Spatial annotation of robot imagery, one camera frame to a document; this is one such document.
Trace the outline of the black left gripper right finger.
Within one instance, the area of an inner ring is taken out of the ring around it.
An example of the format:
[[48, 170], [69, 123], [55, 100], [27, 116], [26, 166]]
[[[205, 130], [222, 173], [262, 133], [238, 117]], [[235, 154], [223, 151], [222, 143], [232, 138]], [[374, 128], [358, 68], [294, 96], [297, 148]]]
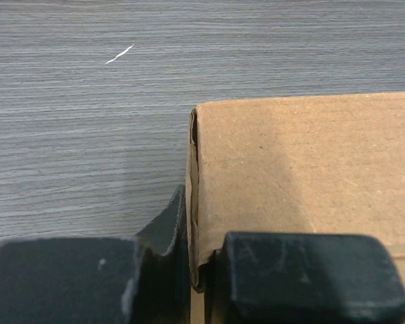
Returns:
[[377, 239], [230, 232], [214, 256], [207, 323], [404, 323], [405, 287]]

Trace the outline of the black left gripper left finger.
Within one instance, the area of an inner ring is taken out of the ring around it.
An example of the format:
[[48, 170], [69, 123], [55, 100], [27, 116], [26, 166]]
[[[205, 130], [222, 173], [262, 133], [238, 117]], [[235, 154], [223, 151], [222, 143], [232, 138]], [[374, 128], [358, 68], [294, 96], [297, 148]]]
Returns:
[[129, 238], [0, 242], [0, 323], [188, 323], [185, 188]]

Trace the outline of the small cardboard box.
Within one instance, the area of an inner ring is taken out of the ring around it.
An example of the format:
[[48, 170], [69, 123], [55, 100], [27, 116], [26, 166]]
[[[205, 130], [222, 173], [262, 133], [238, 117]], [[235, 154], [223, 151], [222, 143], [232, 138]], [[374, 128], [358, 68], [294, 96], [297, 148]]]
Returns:
[[216, 321], [207, 268], [230, 231], [367, 234], [405, 284], [405, 92], [197, 105], [186, 208], [195, 323]]

